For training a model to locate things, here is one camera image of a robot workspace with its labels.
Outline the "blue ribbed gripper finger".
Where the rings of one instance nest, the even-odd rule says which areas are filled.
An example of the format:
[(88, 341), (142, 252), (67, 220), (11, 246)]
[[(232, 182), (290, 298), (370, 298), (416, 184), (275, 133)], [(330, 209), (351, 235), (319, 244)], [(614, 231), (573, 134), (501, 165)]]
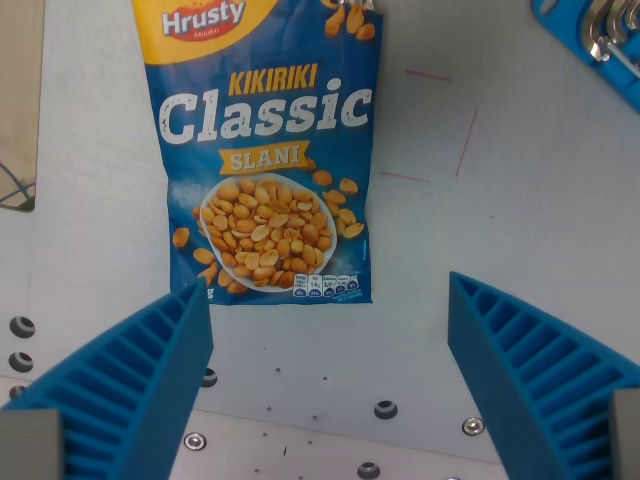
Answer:
[(476, 279), (449, 276), (448, 345), (511, 479), (611, 479), (614, 391), (639, 367)]
[(212, 352), (204, 281), (134, 313), (2, 407), (2, 478), (168, 478)]

